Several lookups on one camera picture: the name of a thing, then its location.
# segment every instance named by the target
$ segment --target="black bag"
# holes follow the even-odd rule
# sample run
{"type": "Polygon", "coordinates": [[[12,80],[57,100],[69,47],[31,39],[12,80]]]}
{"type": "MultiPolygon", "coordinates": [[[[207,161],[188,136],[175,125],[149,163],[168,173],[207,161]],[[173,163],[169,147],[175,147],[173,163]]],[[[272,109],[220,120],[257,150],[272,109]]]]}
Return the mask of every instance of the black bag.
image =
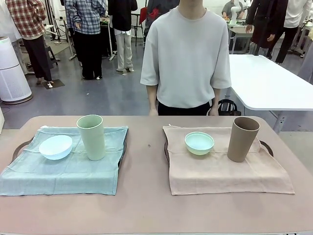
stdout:
{"type": "Polygon", "coordinates": [[[219,101],[219,115],[220,116],[241,116],[241,112],[237,110],[237,105],[230,99],[222,99],[219,101]]]}

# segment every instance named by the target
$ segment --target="mint green bowl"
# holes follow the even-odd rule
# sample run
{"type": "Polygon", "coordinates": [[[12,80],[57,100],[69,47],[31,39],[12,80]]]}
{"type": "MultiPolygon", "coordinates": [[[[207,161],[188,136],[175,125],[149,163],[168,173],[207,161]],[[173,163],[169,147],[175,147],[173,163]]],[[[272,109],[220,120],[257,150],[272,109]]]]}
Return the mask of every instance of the mint green bowl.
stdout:
{"type": "Polygon", "coordinates": [[[213,138],[207,133],[191,132],[185,137],[187,149],[195,155],[205,155],[214,146],[213,138]]]}

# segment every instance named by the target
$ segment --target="bowl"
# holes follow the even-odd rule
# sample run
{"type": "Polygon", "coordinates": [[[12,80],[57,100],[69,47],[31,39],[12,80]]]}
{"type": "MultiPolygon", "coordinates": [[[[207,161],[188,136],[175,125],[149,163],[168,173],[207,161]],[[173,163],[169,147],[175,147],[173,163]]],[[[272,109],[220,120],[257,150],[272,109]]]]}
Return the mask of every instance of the bowl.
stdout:
{"type": "Polygon", "coordinates": [[[195,155],[205,155],[214,146],[213,138],[207,133],[191,132],[185,137],[187,149],[195,155]]]}
{"type": "Polygon", "coordinates": [[[39,146],[39,152],[49,160],[65,158],[72,150],[73,140],[69,136],[53,136],[39,146]]]}

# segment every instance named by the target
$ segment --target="placemat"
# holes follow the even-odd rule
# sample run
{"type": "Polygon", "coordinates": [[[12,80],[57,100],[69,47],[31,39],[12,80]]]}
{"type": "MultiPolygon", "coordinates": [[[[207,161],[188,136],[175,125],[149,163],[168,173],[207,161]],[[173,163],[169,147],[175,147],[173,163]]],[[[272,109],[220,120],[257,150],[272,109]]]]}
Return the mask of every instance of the placemat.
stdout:
{"type": "Polygon", "coordinates": [[[42,127],[29,146],[2,172],[0,195],[115,195],[127,131],[128,127],[104,128],[105,156],[99,161],[90,161],[77,128],[42,127]],[[40,154],[39,146],[55,135],[70,136],[73,148],[67,157],[52,161],[40,154]]]}
{"type": "Polygon", "coordinates": [[[181,128],[164,126],[170,160],[172,195],[270,192],[294,194],[288,173],[263,148],[256,138],[243,163],[227,157],[231,128],[181,128]],[[205,132],[215,145],[210,153],[197,156],[185,146],[185,136],[205,132]]]}

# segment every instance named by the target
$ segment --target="cup rim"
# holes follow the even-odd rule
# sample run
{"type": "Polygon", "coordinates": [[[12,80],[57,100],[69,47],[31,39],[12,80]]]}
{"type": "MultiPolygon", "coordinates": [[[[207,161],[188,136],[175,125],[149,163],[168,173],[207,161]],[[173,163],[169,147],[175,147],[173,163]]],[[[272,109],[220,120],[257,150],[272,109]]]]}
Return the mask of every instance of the cup rim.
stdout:
{"type": "Polygon", "coordinates": [[[96,128],[96,127],[102,125],[102,123],[103,123],[103,118],[102,118],[100,115],[90,114],[90,115],[86,115],[86,116],[83,116],[83,117],[81,117],[80,119],[78,119],[78,120],[76,121],[76,126],[77,126],[78,128],[80,128],[80,129],[88,130],[88,129],[96,128]],[[89,128],[81,127],[81,126],[78,125],[78,122],[79,122],[81,119],[86,118],[86,117],[91,117],[91,116],[100,117],[100,118],[101,118],[101,122],[100,122],[98,125],[93,126],[93,127],[89,127],[89,128]]]}
{"type": "Polygon", "coordinates": [[[233,120],[233,124],[234,124],[236,127],[238,127],[239,129],[241,129],[241,130],[243,130],[243,131],[249,131],[249,132],[259,131],[260,128],[261,128],[260,123],[259,123],[258,121],[256,121],[256,120],[254,120],[253,118],[250,118],[250,117],[249,117],[249,118],[248,118],[248,117],[237,117],[237,118],[235,118],[235,119],[233,120]],[[255,122],[259,125],[259,128],[255,129],[255,130],[247,130],[247,129],[241,128],[240,126],[238,126],[238,125],[235,123],[235,120],[238,119],[238,118],[247,118],[247,119],[253,120],[253,121],[255,121],[255,122]]]}

